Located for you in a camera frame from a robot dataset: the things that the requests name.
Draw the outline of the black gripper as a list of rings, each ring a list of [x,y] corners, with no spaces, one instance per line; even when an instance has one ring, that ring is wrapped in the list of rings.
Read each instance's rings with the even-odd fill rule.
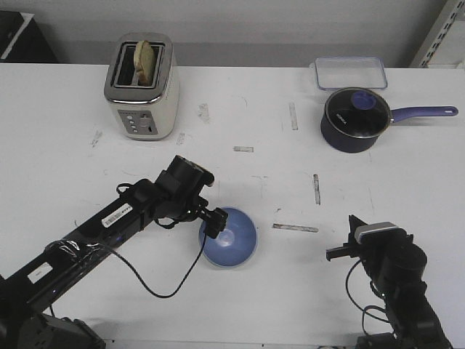
[[[198,212],[208,205],[208,201],[200,197],[200,192],[213,183],[214,175],[210,171],[176,155],[155,181],[147,182],[146,217],[149,220],[170,218],[178,222],[194,220]],[[213,211],[203,209],[203,232],[216,239],[225,229],[227,218],[228,213],[221,208]]]
[[[414,244],[413,235],[398,228],[368,236],[368,224],[349,215],[348,242],[327,249],[328,261],[357,257],[377,291],[424,291],[425,252]]]

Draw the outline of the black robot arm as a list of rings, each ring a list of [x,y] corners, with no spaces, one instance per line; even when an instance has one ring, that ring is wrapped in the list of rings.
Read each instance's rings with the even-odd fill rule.
[[[358,337],[357,348],[451,348],[425,296],[427,256],[414,244],[413,235],[391,222],[368,224],[353,214],[349,226],[347,242],[327,249],[326,258],[358,259],[392,327],[391,332]]]
[[[169,218],[171,229],[198,218],[205,235],[225,229],[227,213],[208,210],[201,197],[214,175],[175,156],[156,181],[121,183],[119,197],[8,278],[1,279],[2,348],[105,348],[105,341],[83,321],[58,318],[47,308],[110,254],[152,222]]]

